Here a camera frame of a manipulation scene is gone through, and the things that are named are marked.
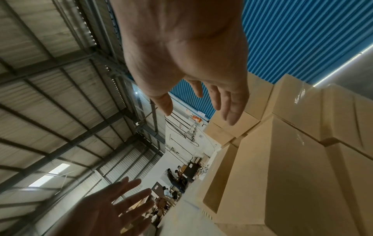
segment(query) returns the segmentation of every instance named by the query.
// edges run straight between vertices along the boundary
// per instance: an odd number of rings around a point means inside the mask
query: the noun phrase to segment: finger
[[[171,115],[173,110],[172,100],[168,93],[161,96],[150,97],[151,100],[163,111],[166,116]]]
[[[202,98],[203,97],[203,90],[202,90],[202,84],[200,81],[198,80],[190,80],[190,79],[185,79],[185,81],[187,81],[190,86],[192,87],[193,91],[194,91],[194,94],[199,97],[199,98]]]
[[[214,109],[219,111],[221,109],[221,99],[220,99],[220,92],[218,90],[218,87],[216,87],[215,85],[206,83],[206,82],[204,82],[204,85],[206,86],[207,91],[209,92],[211,103]]]
[[[141,184],[141,180],[138,178],[138,179],[135,179],[135,180],[132,180],[130,182],[128,182],[122,189],[121,191],[119,192],[119,196],[122,196],[123,194],[125,194],[126,192],[130,191],[131,189],[134,189],[136,188],[137,186],[139,186]]]
[[[142,204],[141,206],[121,215],[119,217],[122,226],[126,226],[129,223],[133,222],[136,220],[140,215],[144,214],[148,210],[150,210],[154,206],[154,201],[148,201],[147,203]]]
[[[249,100],[249,90],[230,94],[231,103],[227,116],[227,123],[234,125],[240,119]]]
[[[122,236],[138,236],[142,232],[144,232],[151,223],[152,223],[152,219],[146,218],[140,224],[136,225],[135,227],[123,233]]]
[[[120,203],[115,204],[114,205],[115,210],[117,211],[118,215],[120,215],[121,213],[126,212],[127,209],[133,206],[135,203],[137,203],[138,201],[141,201],[142,199],[146,198],[150,194],[152,194],[151,189],[144,189],[132,196],[127,197]]]
[[[230,103],[231,103],[231,98],[230,98],[230,92],[220,89],[220,98],[221,98],[221,118],[226,121],[228,117],[228,113],[230,110]]]
[[[123,181],[117,182],[115,184],[111,184],[107,186],[106,188],[89,195],[88,197],[85,198],[86,203],[101,203],[104,201],[111,201],[114,198],[118,198],[118,194],[122,191],[122,189],[128,184],[128,177],[124,178]]]

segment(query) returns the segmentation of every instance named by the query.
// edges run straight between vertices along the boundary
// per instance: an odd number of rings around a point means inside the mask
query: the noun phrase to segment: orange object
[[[195,115],[192,116],[192,119],[195,120],[195,121],[197,121],[198,123],[202,121],[201,118],[199,118],[199,117],[197,117],[197,116],[195,116]]]

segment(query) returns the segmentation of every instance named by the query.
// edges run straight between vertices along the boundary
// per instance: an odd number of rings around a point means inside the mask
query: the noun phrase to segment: person in dark clothing
[[[181,193],[185,193],[185,186],[175,179],[175,177],[172,175],[171,169],[167,169],[167,177],[173,186],[175,186]]]

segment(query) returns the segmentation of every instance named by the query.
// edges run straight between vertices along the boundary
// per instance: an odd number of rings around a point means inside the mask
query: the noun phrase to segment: light
[[[351,62],[353,62],[354,60],[356,60],[358,57],[360,57],[361,55],[363,55],[364,53],[368,52],[370,49],[373,48],[373,44],[370,45],[369,47],[367,47],[366,49],[364,49],[363,51],[361,51],[360,53],[358,53],[357,55],[355,55],[353,58],[349,59],[346,63],[344,63],[343,65],[341,65],[339,68],[337,68],[335,71],[331,72],[329,75],[327,75],[325,78],[323,78],[322,80],[320,80],[319,82],[317,82],[314,87],[317,87],[318,85],[320,85],[322,82],[325,82],[326,79],[330,78],[332,75],[334,75],[336,72],[340,71],[342,68],[344,68],[345,66],[347,66],[348,64],[350,64]]]
[[[63,163],[63,164],[57,166],[56,168],[52,169],[51,171],[49,171],[49,174],[58,175],[59,173],[61,173],[62,171],[64,171],[69,166],[70,165]],[[29,187],[40,187],[43,184],[45,184],[46,182],[50,181],[52,178],[53,178],[53,176],[44,175],[40,179],[38,179],[35,182],[33,182],[32,184],[30,184]]]

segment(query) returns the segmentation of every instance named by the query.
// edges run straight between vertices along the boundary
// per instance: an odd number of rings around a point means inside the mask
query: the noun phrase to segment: skylight
[[[56,168],[52,169],[51,171],[49,171],[49,174],[58,175],[59,173],[61,173],[63,170],[65,170],[69,166],[70,165],[63,163],[63,164],[57,166]],[[43,184],[45,184],[46,182],[50,181],[52,178],[54,178],[54,177],[49,176],[49,175],[44,175],[40,179],[38,179],[35,182],[33,182],[32,184],[30,184],[29,187],[40,187]]]

